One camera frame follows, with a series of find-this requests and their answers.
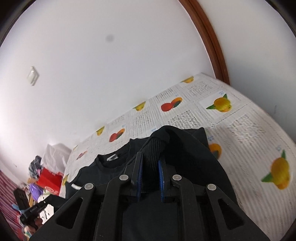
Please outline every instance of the striped curtain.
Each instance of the striped curtain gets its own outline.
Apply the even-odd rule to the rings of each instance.
[[[16,204],[13,195],[13,190],[16,188],[17,185],[0,170],[0,209],[12,230],[20,240],[23,240],[24,235],[22,234],[22,227],[18,222],[18,216],[20,214],[11,206],[13,203]]]

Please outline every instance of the table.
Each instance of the table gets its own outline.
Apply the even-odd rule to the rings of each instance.
[[[130,138],[150,136],[163,125],[204,127],[211,151],[225,169],[240,208],[271,241],[283,237],[296,218],[295,144],[251,100],[204,74],[139,104],[76,146],[63,183],[72,181],[98,154],[113,152]],[[64,185],[60,196],[65,197]]]

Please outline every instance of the metal pivot bolt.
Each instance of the metal pivot bolt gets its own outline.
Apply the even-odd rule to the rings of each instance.
[[[128,179],[128,175],[123,174],[119,177],[119,179],[122,181],[126,181]]]
[[[211,191],[215,191],[217,187],[216,187],[215,184],[209,184],[209,185],[207,186],[207,188],[208,188],[209,190],[211,190]]]
[[[93,187],[94,187],[94,185],[92,183],[87,183],[87,184],[84,185],[84,188],[86,190],[91,190]]]
[[[173,179],[175,181],[180,181],[182,179],[182,177],[180,175],[176,174],[176,175],[173,175]]]

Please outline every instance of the red box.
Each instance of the red box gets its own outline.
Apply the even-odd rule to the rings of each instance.
[[[54,195],[59,195],[63,177],[57,174],[51,173],[46,168],[43,168],[40,178],[36,184]]]

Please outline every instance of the purple object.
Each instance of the purple object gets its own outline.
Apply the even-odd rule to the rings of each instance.
[[[32,197],[35,201],[38,201],[40,195],[43,194],[43,188],[39,187],[34,183],[30,184],[29,190],[32,193]]]

